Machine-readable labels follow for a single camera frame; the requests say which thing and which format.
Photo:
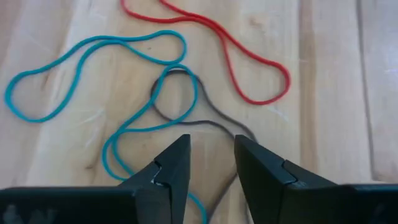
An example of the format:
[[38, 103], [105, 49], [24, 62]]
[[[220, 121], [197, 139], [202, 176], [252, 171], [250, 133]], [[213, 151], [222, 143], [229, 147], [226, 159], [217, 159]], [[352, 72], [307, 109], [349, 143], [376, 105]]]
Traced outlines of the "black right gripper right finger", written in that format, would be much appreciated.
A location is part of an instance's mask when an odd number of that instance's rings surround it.
[[396, 184], [339, 185], [243, 135], [234, 155], [254, 223], [397, 223]]

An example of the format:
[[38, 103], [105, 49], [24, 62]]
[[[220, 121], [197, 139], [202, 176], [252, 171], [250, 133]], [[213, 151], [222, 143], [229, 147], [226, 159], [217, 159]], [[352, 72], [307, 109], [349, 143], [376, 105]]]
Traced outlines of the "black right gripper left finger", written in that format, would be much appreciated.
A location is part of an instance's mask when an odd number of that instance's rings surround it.
[[182, 223], [190, 181], [190, 135], [111, 187], [13, 187], [1, 191], [1, 223]]

